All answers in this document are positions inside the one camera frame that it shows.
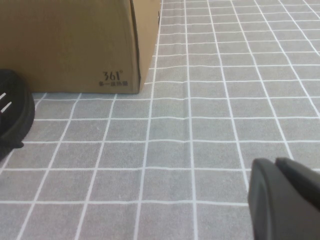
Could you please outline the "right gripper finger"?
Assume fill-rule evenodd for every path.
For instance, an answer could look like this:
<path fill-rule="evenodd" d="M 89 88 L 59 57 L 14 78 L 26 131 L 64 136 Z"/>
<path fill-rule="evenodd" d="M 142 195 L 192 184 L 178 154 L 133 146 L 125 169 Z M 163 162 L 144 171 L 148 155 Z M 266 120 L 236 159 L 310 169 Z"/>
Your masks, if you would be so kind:
<path fill-rule="evenodd" d="M 254 159 L 248 206 L 256 240 L 320 238 L 320 175 L 301 163 Z"/>

